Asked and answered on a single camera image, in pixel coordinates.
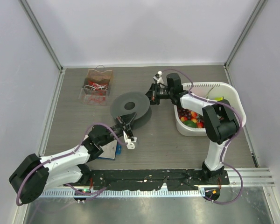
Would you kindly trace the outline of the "white plastic basket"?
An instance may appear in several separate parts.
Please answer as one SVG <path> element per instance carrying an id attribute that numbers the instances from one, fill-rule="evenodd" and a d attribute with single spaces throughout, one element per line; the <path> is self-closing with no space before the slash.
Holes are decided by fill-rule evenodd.
<path id="1" fill-rule="evenodd" d="M 209 100 L 226 99 L 239 113 L 242 124 L 246 123 L 246 115 L 242 107 L 238 92 L 234 87 L 223 82 L 194 82 L 191 91 Z M 184 136 L 206 136 L 202 110 L 194 106 L 194 110 L 174 106 L 176 128 Z"/>

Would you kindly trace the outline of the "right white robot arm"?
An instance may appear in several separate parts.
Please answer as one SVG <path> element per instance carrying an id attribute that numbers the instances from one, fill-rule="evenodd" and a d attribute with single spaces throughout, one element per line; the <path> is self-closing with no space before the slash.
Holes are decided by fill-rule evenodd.
<path id="1" fill-rule="evenodd" d="M 170 99 L 172 104 L 202 115 L 210 145 L 202 163 L 201 178 L 204 183 L 213 184 L 224 171 L 227 148 L 242 128 L 242 118 L 228 100 L 200 97 L 192 91 L 193 85 L 185 90 L 177 73 L 168 74 L 166 83 L 161 76 L 162 71 L 154 75 L 154 83 L 146 96 L 152 105 L 158 105 L 162 99 Z"/>

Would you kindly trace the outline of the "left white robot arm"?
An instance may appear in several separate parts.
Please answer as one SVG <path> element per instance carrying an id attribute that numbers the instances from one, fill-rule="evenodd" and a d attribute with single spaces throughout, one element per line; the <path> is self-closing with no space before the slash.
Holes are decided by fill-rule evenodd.
<path id="1" fill-rule="evenodd" d="M 90 170 L 86 163 L 97 159 L 106 145 L 116 140 L 128 149 L 135 149 L 135 119 L 136 113 L 131 112 L 117 116 L 112 127 L 94 123 L 88 127 L 81 142 L 72 149 L 51 156 L 28 155 L 9 177 L 9 183 L 17 194 L 16 205 L 29 204 L 45 190 L 60 185 L 87 185 Z"/>

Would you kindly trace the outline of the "grey cable spool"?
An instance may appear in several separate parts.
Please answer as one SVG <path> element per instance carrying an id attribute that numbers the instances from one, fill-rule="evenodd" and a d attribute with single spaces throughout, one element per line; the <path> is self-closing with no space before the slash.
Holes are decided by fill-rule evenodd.
<path id="1" fill-rule="evenodd" d="M 131 91 L 114 99 L 110 106 L 110 114 L 116 119 L 118 116 L 136 113 L 133 129 L 146 125 L 152 116 L 149 98 L 142 92 Z"/>

